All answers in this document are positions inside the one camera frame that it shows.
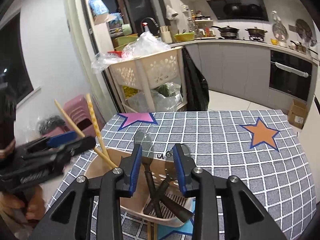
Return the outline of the person left hand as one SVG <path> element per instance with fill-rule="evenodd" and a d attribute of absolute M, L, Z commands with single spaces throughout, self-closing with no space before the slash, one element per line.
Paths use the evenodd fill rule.
<path fill-rule="evenodd" d="M 25 213 L 27 226 L 35 228 L 46 211 L 43 200 L 43 189 L 40 187 L 40 185 L 36 185 L 33 188 L 33 195 L 27 205 L 25 205 L 24 201 L 15 195 L 7 192 L 1 192 L 1 218 L 11 231 L 17 231 L 17 229 L 20 229 L 22 226 L 24 226 L 23 224 L 15 222 L 12 218 L 10 218 L 14 210 L 20 210 L 24 207 L 27 209 Z"/>

